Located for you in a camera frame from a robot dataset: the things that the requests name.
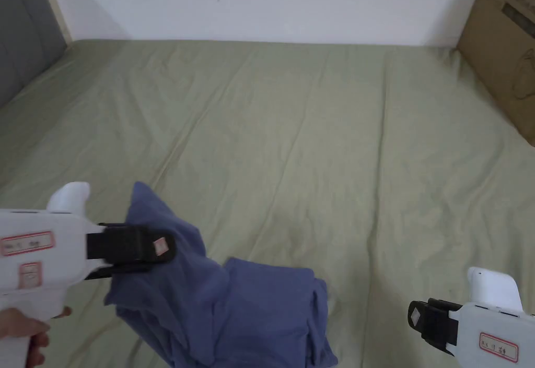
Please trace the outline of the person's left hand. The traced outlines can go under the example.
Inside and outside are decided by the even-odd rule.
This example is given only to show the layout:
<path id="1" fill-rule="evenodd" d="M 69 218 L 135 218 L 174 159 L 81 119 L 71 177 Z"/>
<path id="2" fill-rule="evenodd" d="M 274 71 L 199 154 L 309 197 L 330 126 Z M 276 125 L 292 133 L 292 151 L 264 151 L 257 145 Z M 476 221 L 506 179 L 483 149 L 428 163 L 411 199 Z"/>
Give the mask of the person's left hand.
<path id="1" fill-rule="evenodd" d="M 17 308 L 1 311 L 1 341 L 23 340 L 25 367 L 39 367 L 45 362 L 41 349 L 50 344 L 50 324 L 26 316 Z"/>

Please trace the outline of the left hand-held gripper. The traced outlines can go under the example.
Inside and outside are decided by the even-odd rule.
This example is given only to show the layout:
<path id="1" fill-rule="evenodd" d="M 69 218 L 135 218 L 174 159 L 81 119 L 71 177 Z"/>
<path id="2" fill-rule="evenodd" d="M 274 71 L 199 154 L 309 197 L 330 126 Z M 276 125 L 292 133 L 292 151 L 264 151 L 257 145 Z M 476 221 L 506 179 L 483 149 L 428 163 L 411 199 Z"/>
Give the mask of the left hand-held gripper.
<path id="1" fill-rule="evenodd" d="M 62 314 L 67 290 L 83 280 L 151 271 L 177 254 L 163 229 L 89 221 L 86 182 L 54 192 L 43 210 L 1 210 L 1 308 L 48 322 Z"/>

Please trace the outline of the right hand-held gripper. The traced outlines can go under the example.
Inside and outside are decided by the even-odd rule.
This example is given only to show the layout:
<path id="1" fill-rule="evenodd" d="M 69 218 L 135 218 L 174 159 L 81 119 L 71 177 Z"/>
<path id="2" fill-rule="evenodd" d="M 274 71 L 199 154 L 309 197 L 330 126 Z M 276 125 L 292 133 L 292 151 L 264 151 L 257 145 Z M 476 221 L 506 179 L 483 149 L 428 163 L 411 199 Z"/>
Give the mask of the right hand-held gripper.
<path id="1" fill-rule="evenodd" d="M 482 267 L 468 269 L 470 298 L 460 309 L 440 299 L 412 301 L 408 324 L 460 367 L 534 367 L 534 316 L 516 281 Z"/>

